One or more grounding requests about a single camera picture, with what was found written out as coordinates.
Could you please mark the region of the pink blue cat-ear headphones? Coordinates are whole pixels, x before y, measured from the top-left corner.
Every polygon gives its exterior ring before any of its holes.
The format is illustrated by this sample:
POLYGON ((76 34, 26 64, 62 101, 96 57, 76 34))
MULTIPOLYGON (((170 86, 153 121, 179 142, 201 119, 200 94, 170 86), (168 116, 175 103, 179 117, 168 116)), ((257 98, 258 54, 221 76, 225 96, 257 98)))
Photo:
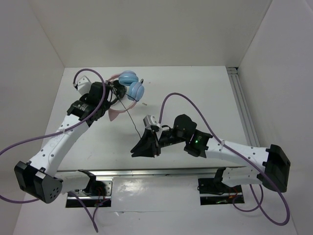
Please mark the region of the pink blue cat-ear headphones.
POLYGON ((124 97, 130 100, 131 104, 128 107, 124 107, 124 109, 120 110, 109 108, 108 115, 110 121, 114 121, 120 114, 132 109, 142 99, 145 91, 143 86, 143 79, 139 80, 137 74, 130 70, 113 75, 106 81, 106 84, 113 81, 118 81, 121 85, 126 86, 127 92, 124 97))

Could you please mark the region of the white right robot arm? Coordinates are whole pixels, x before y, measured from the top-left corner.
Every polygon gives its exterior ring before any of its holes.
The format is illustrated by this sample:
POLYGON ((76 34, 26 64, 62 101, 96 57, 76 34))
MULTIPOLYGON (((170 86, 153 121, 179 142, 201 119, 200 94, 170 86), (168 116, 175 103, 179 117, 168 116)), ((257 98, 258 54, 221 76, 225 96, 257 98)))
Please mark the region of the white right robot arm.
POLYGON ((143 122, 145 130, 131 150, 132 157, 153 158, 160 155, 164 147, 185 143, 184 151, 193 157, 239 165, 238 168, 218 168, 213 186, 219 192, 237 185, 263 185, 272 191, 287 191, 291 163, 278 145, 264 148, 219 141, 211 134, 197 130, 197 124, 185 114, 175 118, 172 128, 160 125, 151 115, 143 122))

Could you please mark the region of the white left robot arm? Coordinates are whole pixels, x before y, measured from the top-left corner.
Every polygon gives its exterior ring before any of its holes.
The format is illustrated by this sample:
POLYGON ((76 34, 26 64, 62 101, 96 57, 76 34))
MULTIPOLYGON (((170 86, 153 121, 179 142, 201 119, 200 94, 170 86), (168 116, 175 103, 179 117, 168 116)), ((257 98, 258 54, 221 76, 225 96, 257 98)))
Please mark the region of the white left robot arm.
POLYGON ((46 145, 28 162, 18 162, 14 167, 19 187, 36 199, 52 203, 59 194, 81 191, 85 195, 104 193, 106 185, 87 170, 77 170, 68 175, 57 176, 57 170, 76 141, 105 113, 114 120, 121 110, 111 109, 112 101, 108 94, 117 98, 125 95, 133 101, 131 109, 144 94, 142 81, 110 80, 105 84, 90 82, 86 77, 75 83, 81 94, 79 100, 71 104, 58 131, 46 145))

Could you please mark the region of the black headphones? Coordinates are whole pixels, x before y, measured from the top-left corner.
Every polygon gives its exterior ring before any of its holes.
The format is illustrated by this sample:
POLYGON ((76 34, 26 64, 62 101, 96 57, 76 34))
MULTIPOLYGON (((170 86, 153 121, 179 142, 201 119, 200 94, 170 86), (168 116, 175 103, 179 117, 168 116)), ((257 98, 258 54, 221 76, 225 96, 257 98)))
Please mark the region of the black headphones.
POLYGON ((121 85, 118 81, 108 82, 110 88, 110 105, 114 105, 117 101, 120 101, 127 92, 127 88, 121 85))

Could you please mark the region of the aluminium table rail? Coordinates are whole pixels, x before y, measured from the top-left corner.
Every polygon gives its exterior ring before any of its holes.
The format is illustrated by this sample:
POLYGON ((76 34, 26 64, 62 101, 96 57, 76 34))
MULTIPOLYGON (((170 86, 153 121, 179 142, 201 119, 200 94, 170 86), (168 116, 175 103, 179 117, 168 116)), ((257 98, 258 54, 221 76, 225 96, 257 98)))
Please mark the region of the aluminium table rail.
POLYGON ((97 177, 157 177, 157 176, 188 176, 215 175, 221 167, 200 168, 156 168, 126 170, 88 170, 97 177))

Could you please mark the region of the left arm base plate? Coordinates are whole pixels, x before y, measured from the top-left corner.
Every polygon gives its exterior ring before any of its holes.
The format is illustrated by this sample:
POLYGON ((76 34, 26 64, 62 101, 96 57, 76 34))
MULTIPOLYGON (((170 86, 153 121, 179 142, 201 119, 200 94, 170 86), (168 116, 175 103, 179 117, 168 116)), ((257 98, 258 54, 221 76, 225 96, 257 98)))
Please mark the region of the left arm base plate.
POLYGON ((103 185, 97 186, 92 193, 85 193, 82 189, 76 189, 73 193, 87 208, 96 208, 98 204, 101 204, 102 208, 109 208, 112 204, 113 178, 100 177, 97 180, 103 185))

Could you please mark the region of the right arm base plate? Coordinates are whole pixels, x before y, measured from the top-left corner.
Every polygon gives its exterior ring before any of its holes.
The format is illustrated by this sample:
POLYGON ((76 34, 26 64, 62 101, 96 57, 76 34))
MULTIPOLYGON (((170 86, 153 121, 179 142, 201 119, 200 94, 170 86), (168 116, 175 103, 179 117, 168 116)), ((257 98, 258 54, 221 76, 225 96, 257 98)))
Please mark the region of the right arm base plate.
POLYGON ((226 205, 244 204, 243 190, 241 186, 229 187, 222 183, 215 183, 213 178, 199 178, 197 190, 200 193, 200 204, 226 205))

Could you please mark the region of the aluminium side rail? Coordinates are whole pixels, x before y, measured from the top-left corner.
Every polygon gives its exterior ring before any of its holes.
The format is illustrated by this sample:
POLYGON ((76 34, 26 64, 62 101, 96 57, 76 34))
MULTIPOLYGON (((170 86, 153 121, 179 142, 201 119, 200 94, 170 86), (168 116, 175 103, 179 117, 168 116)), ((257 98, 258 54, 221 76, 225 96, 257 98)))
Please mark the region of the aluminium side rail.
POLYGON ((240 82, 238 68, 226 67, 230 85, 234 94, 236 105, 239 111, 241 123, 243 125, 246 141, 249 145, 260 147, 260 142, 257 137, 256 129, 250 114, 243 87, 240 82))

